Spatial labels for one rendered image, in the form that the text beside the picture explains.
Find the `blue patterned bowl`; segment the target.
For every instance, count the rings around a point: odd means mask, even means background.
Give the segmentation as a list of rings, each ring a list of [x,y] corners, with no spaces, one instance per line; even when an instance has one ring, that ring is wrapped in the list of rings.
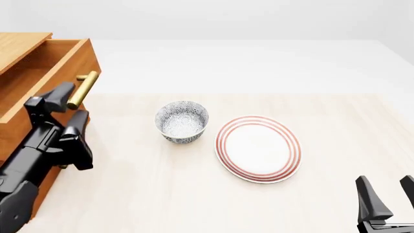
[[[206,108],[190,100],[170,102],[155,114],[155,125],[161,135],[177,144],[197,140],[204,133],[208,122]]]

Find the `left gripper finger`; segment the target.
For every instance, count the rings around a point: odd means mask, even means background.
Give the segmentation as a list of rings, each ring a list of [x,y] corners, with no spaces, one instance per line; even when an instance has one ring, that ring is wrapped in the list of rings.
[[[45,101],[45,108],[49,112],[66,112],[67,101],[74,89],[74,83],[62,82],[55,89],[42,94],[42,98]]]
[[[60,140],[79,138],[85,140],[85,130],[89,119],[89,112],[86,110],[77,110],[72,118],[67,122]]]

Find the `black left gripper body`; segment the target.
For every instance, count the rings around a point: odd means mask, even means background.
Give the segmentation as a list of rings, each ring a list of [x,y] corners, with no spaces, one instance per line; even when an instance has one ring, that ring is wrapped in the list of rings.
[[[45,99],[38,96],[30,97],[24,104],[32,129],[23,139],[23,146],[37,149],[42,153],[46,153],[59,141],[64,128],[51,115],[46,104]]]

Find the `long brass drawer handle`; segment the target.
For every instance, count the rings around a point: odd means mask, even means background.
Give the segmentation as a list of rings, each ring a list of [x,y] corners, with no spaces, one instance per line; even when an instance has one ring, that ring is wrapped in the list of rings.
[[[85,97],[96,83],[98,77],[99,73],[97,71],[91,71],[88,75],[76,76],[76,79],[81,81],[81,84],[67,102],[67,107],[70,110],[77,110],[80,107]]]

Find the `wooden drawer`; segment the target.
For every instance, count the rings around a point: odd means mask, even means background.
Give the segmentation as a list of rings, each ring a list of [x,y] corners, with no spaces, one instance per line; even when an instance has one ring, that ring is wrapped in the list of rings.
[[[0,75],[0,161],[5,161],[31,130],[23,104],[62,82],[101,72],[89,39],[50,39]]]

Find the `wooden cabinet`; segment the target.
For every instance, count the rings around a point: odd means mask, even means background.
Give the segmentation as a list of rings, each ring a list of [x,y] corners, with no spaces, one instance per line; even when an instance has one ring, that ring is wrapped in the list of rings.
[[[25,56],[31,53],[33,50],[38,48],[46,40],[55,39],[52,37],[50,32],[36,32],[36,33],[23,33],[23,32],[0,32],[0,75],[5,73],[19,61],[21,61]],[[76,92],[77,88],[80,85],[75,85],[75,89],[72,94],[69,96],[69,99]],[[86,110],[83,103],[77,110]],[[67,107],[66,112],[58,113],[53,112],[51,115],[60,122],[60,124],[66,125],[67,122],[72,118],[73,114],[77,110],[70,110]],[[52,186],[54,180],[56,179],[57,174],[60,172],[58,166],[53,166],[48,172],[45,180],[41,183],[39,187],[39,194],[36,197],[34,203],[34,209],[32,215],[36,213],[39,208],[40,203],[43,201],[46,193]]]

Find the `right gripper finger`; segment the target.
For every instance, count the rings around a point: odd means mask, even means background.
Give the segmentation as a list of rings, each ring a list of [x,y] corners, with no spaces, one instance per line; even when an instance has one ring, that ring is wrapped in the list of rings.
[[[381,201],[366,176],[356,181],[358,194],[358,221],[385,221],[393,217],[392,211]]]
[[[400,185],[414,209],[414,178],[410,175],[406,175],[401,178]]]

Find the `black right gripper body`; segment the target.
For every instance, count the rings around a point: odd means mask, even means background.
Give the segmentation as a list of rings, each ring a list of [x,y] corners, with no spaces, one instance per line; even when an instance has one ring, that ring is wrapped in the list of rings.
[[[386,219],[359,219],[359,233],[414,233],[414,223],[386,223]]]

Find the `white plate with red rings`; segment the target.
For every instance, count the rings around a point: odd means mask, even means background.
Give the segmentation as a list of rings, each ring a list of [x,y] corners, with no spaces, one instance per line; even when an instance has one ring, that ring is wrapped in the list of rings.
[[[214,140],[219,162],[248,182],[272,184],[300,169],[303,153],[293,131],[267,116],[240,116],[219,129]]]

